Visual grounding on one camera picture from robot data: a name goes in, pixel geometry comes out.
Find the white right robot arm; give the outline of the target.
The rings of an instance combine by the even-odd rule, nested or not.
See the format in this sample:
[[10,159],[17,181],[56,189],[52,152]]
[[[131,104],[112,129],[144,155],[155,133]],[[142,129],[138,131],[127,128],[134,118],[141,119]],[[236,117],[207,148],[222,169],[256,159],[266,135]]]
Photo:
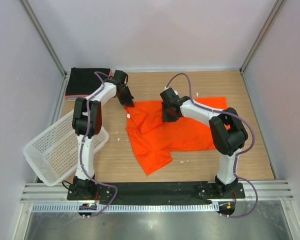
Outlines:
[[212,142],[220,153],[219,168],[215,176],[215,192],[221,198],[231,195],[237,185],[239,153],[248,139],[248,133],[237,118],[234,108],[214,108],[201,104],[189,96],[179,97],[171,88],[160,93],[164,122],[190,118],[209,127]]

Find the orange t-shirt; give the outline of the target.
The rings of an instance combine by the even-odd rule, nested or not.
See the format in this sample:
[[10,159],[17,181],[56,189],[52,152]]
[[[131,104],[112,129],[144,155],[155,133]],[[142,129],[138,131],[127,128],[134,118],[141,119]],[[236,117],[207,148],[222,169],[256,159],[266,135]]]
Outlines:
[[169,164],[171,152],[215,149],[208,125],[188,117],[163,122],[160,100],[137,101],[125,111],[133,154],[147,176]]

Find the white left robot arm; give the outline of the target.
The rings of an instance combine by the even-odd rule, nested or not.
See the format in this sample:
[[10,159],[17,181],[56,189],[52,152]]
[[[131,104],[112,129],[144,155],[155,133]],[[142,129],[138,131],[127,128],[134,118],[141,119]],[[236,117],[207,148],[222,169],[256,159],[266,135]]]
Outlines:
[[128,87],[129,76],[116,70],[113,76],[102,79],[102,72],[94,72],[101,81],[100,87],[87,97],[75,100],[72,128],[78,140],[78,164],[72,183],[68,187],[68,200],[91,200],[97,196],[94,170],[94,144],[102,129],[102,106],[117,98],[124,107],[134,107]]

